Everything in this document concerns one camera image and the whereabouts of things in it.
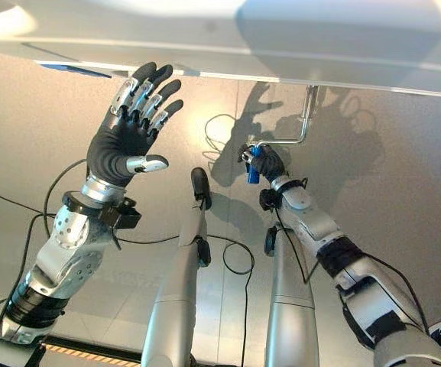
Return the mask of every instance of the black strap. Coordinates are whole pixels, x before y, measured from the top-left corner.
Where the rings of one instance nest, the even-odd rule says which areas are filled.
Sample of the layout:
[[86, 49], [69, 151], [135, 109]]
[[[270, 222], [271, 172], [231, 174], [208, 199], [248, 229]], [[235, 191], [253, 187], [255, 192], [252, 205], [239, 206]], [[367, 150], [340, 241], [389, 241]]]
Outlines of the black strap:
[[281, 185], [281, 187], [276, 190], [276, 192], [279, 195], [283, 195], [283, 193], [289, 189], [292, 189], [294, 187], [303, 187], [305, 188], [306, 183], [304, 183], [303, 181], [300, 180], [292, 180], [292, 181], [288, 181], [286, 183], [284, 183], [283, 185]]

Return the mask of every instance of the wire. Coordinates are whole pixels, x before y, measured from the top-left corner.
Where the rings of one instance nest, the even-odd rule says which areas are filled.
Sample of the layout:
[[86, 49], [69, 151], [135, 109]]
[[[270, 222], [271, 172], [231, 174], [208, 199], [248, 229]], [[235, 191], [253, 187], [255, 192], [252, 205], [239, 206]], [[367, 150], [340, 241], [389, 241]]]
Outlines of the wire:
[[60, 172], [59, 176], [56, 177], [56, 179], [53, 181], [53, 183], [50, 185], [49, 190], [47, 191], [47, 194], [45, 195], [45, 201], [44, 201], [44, 227], [45, 232], [47, 234], [47, 237], [50, 238], [50, 230], [49, 230], [49, 223], [47, 221], [47, 208], [49, 205], [49, 199], [50, 195], [52, 194], [52, 190], [55, 188], [55, 186], [59, 183], [60, 179], [64, 177], [64, 175], [72, 170], [75, 166], [79, 166], [81, 163], [86, 162], [86, 159], [79, 159], [78, 161], [72, 163], [69, 167], [65, 168], [64, 171]]
[[22, 208], [25, 208], [25, 209], [31, 210], [32, 212], [42, 213], [40, 210], [34, 209], [34, 208], [32, 208], [31, 206], [27, 206], [27, 205], [24, 205], [24, 204], [18, 203], [18, 202], [16, 202], [16, 201], [11, 200], [11, 199], [8, 199], [7, 197], [4, 197], [4, 196], [2, 196], [2, 195], [0, 195], [0, 199], [3, 199], [4, 201], [7, 201], [7, 202], [9, 202], [9, 203], [11, 203], [11, 204], [14, 204], [14, 205], [21, 206]]
[[211, 117], [210, 119], [208, 119], [205, 123], [205, 127], [203, 128], [203, 131], [205, 132], [205, 141], [208, 144], [208, 146], [210, 146], [211, 149], [213, 149], [212, 151], [203, 151], [202, 152], [202, 156], [205, 157], [209, 161], [208, 166], [209, 166], [210, 170], [212, 170], [212, 165], [216, 161], [216, 158], [212, 158], [212, 157], [210, 157], [210, 155], [211, 154], [220, 155], [222, 153], [222, 149], [220, 149], [217, 144], [221, 144], [221, 145], [225, 146], [225, 143], [223, 141], [210, 138], [210, 136], [208, 135], [207, 129], [208, 129], [208, 125], [210, 122], [217, 119], [218, 117], [223, 117], [223, 116], [229, 117], [229, 118], [235, 120], [235, 117], [228, 114], [228, 113], [219, 113], [218, 115], [215, 115], [215, 116]]
[[[249, 295], [248, 295], [248, 285], [249, 285], [249, 281], [251, 280], [251, 276], [252, 276], [252, 271], [254, 270], [254, 266], [255, 266], [255, 260], [254, 260], [254, 256], [251, 252], [251, 250], [249, 249], [249, 247], [247, 245], [244, 245], [243, 243], [228, 239], [227, 237], [223, 237], [221, 235], [209, 235], [209, 237], [213, 237], [214, 239], [224, 239], [226, 241], [230, 241], [231, 243], [229, 243], [224, 249], [223, 249], [223, 253], [222, 253], [222, 260], [223, 260], [223, 264], [225, 265], [225, 267], [227, 269], [229, 269], [232, 273], [237, 274], [237, 275], [246, 275], [249, 274], [247, 281], [245, 282], [245, 308], [244, 308], [244, 336], [242, 338], [242, 359], [241, 359], [241, 367], [244, 367], [244, 357], [245, 357], [245, 342], [247, 339], [247, 335], [248, 335], [248, 302], [249, 302]], [[233, 245], [238, 245], [241, 246], [251, 257], [251, 267], [245, 271], [236, 271], [235, 269], [233, 269], [229, 264], [227, 264], [227, 261], [225, 260], [225, 254], [227, 252], [227, 249]]]
[[13, 295], [13, 293], [15, 292], [16, 287], [18, 286], [19, 282], [20, 282], [20, 278], [23, 275], [23, 271], [24, 271], [24, 266], [27, 262], [27, 255], [28, 255], [28, 247], [30, 245], [30, 239], [31, 239], [31, 232], [34, 228], [34, 224], [35, 224], [35, 220], [37, 220], [38, 218], [40, 218], [41, 216], [43, 216], [43, 213], [38, 213], [37, 215], [35, 215], [31, 221], [30, 221], [30, 225], [28, 226], [28, 231], [27, 231], [27, 238], [25, 239], [25, 244], [24, 244], [24, 250], [23, 250], [23, 256], [21, 257], [21, 264], [20, 264], [20, 269], [18, 270], [18, 276], [16, 277], [16, 280], [13, 284], [13, 287], [11, 289], [11, 291], [8, 294], [8, 298], [6, 298], [6, 302], [4, 307], [2, 308], [3, 311], [0, 313], [0, 326], [1, 326], [1, 322], [3, 320], [3, 317], [5, 316], [5, 312], [4, 310], [6, 310], [8, 308], [8, 305], [11, 301], [11, 296]]
[[283, 232], [284, 232], [285, 236], [288, 238], [288, 241], [290, 241], [291, 248], [293, 249], [293, 252], [295, 253], [295, 258], [297, 259], [298, 267], [300, 268], [300, 273], [302, 273], [303, 283], [304, 283], [304, 284], [307, 284], [307, 283], [310, 281], [310, 279], [311, 279], [313, 273], [314, 273], [315, 270], [317, 269], [317, 266], [319, 266], [319, 260], [317, 260], [317, 262], [316, 262], [315, 265], [313, 266], [312, 270], [310, 270], [308, 277], [305, 278], [305, 271], [303, 271], [303, 266], [302, 266], [302, 263], [300, 262], [300, 258], [298, 257], [297, 250], [295, 249], [295, 244], [294, 244], [293, 241], [291, 240], [291, 237], [288, 235], [288, 231], [287, 231], [287, 229], [285, 228], [283, 222], [281, 221], [281, 218], [280, 218], [280, 214], [279, 214], [279, 212], [278, 212], [278, 209], [277, 209], [277, 208], [274, 208], [274, 211], [275, 211], [275, 213], [276, 213], [276, 217], [278, 218], [278, 221], [279, 221], [280, 224], [281, 224], [281, 228], [283, 229]]
[[429, 324], [427, 323], [427, 319], [426, 319], [426, 315], [424, 313], [424, 310], [423, 310], [422, 306], [420, 305], [420, 302], [419, 302], [419, 299], [417, 298], [416, 292], [414, 292], [414, 290], [412, 288], [412, 284], [410, 284], [409, 280], [405, 277], [404, 273], [402, 273], [397, 268], [391, 266], [387, 262], [377, 258], [376, 256], [374, 256], [372, 254], [368, 254], [367, 252], [363, 252], [363, 254], [365, 256], [368, 256], [369, 258], [375, 260], [376, 262], [379, 262], [383, 266], [391, 269], [392, 271], [397, 273], [402, 278], [402, 280], [405, 282], [405, 285], [407, 286], [407, 288], [409, 288], [410, 294], [412, 294], [412, 298], [413, 298], [413, 301], [415, 302], [415, 304], [417, 306], [417, 310], [419, 311], [419, 316], [420, 316], [420, 318], [422, 320], [422, 324], [424, 326], [424, 330], [426, 331], [426, 334], [429, 335]]
[[116, 239], [123, 241], [123, 242], [127, 242], [127, 243], [138, 243], [139, 245], [151, 245], [153, 243], [167, 242], [167, 241], [170, 241], [171, 239], [178, 239], [178, 238], [179, 238], [178, 235], [173, 235], [172, 237], [168, 237], [166, 239], [158, 239], [158, 240], [154, 240], [154, 241], [132, 241], [130, 239], [121, 239], [119, 237], [117, 237]]

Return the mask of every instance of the metal rod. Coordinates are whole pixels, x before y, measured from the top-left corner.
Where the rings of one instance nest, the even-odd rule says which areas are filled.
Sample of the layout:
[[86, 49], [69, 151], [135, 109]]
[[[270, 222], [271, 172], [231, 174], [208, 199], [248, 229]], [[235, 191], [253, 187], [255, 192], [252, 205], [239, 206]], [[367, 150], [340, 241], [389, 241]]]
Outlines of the metal rod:
[[256, 147], [266, 144], [278, 144], [278, 145], [293, 145], [301, 144], [305, 141], [306, 133], [309, 127], [309, 123], [312, 117], [315, 115], [317, 94], [319, 93], [319, 86], [307, 86], [305, 100], [303, 101], [302, 112], [298, 121], [302, 123], [302, 129], [300, 132], [299, 139], [288, 139], [288, 140], [263, 140], [255, 143]]

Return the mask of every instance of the blue handle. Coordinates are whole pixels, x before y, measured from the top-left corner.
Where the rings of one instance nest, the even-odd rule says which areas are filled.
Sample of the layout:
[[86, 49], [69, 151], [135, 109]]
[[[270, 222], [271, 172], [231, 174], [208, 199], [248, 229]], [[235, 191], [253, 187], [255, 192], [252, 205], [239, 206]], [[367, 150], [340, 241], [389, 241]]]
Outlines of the blue handle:
[[[251, 154], [254, 157], [260, 157], [261, 147], [252, 147]], [[248, 184], [256, 184], [256, 183], [259, 184], [259, 172], [256, 171], [256, 169], [252, 166], [252, 164], [250, 164], [248, 171]]]

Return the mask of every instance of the metal bracket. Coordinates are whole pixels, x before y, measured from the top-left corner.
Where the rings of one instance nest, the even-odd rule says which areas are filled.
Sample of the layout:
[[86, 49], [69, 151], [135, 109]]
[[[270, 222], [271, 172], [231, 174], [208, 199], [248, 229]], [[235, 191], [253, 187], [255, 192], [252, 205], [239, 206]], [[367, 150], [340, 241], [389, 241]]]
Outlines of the metal bracket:
[[138, 80], [135, 78], [128, 78], [120, 87], [118, 92], [115, 94], [115, 97], [113, 98], [112, 105], [110, 106], [110, 112], [118, 116], [120, 107], [122, 106], [129, 106], [131, 103], [132, 98], [134, 97], [134, 89], [138, 85]]
[[305, 101], [303, 102], [302, 112], [298, 121], [301, 122], [302, 128], [300, 132], [300, 138], [298, 139], [281, 139], [281, 140], [262, 140], [262, 141], [249, 141], [248, 145], [260, 147], [261, 145], [298, 145], [302, 144], [306, 138], [306, 132], [309, 127], [309, 123], [315, 115], [315, 108], [317, 102], [317, 95], [319, 93], [319, 86], [307, 86]]

